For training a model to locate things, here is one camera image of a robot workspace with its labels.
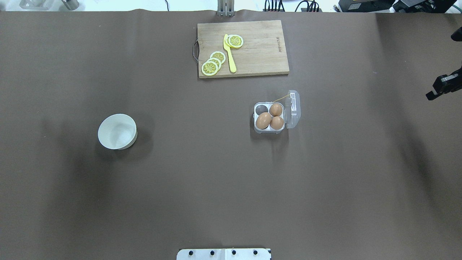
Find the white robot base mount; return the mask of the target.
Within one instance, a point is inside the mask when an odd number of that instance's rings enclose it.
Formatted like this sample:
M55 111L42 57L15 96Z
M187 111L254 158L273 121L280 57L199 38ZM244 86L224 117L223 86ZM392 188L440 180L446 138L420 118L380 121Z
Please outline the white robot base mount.
M267 248L197 248L179 250L177 260L271 260Z

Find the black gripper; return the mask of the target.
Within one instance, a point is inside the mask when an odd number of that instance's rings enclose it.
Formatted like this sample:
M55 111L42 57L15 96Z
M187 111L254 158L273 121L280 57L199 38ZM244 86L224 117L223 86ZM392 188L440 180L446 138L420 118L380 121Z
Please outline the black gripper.
M426 98L431 101L439 95L455 92L462 88L462 67L449 75L438 76L433 84L433 91L426 94Z

